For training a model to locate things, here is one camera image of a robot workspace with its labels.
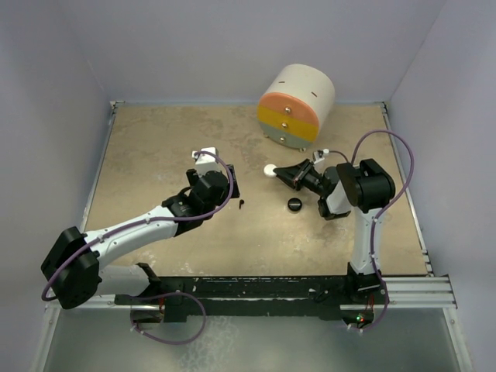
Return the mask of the white earbud charging case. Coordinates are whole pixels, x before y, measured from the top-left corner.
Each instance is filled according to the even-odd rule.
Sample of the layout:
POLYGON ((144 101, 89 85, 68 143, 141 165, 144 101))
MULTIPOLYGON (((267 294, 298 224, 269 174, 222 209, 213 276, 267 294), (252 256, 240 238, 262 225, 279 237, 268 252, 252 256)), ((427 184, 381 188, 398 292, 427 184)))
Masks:
POLYGON ((263 174, 269 178, 276 177, 277 175, 274 171, 276 168, 277 166, 275 164, 267 164, 263 167, 263 174))

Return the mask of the black earbud charging case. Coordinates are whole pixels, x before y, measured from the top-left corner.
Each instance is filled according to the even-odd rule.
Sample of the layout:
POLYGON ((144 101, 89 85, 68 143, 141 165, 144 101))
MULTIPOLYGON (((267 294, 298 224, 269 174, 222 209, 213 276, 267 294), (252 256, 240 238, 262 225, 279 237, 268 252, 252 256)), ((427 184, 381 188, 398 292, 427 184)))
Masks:
POLYGON ((287 207, 291 212, 299 212, 302 206, 303 203, 300 198, 290 198, 287 202, 287 207))

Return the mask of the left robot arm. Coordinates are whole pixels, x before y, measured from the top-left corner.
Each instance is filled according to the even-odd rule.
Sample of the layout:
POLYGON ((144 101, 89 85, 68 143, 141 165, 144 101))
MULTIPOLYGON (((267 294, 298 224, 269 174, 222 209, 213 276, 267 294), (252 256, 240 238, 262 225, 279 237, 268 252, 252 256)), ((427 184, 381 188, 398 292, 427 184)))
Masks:
POLYGON ((40 267, 47 280, 42 300, 57 300, 64 309, 84 304, 110 283, 115 260, 197 229, 239 197, 232 164, 205 174, 190 169, 186 175, 186 188, 143 215, 96 231, 81 232, 75 226, 63 230, 40 267))

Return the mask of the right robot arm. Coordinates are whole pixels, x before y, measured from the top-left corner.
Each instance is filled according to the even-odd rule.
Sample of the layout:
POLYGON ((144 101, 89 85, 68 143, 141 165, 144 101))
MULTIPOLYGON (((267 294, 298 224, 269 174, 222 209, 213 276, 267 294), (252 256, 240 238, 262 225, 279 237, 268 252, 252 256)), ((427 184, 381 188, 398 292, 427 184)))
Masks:
POLYGON ((325 220, 355 216, 353 252, 344 291, 353 303, 362 303, 377 292, 386 293, 381 278, 380 240, 382 209, 396 194, 393 178, 374 159, 327 167, 322 173, 304 160, 290 167, 275 167, 274 177, 296 191, 307 188, 318 195, 319 214, 325 220))

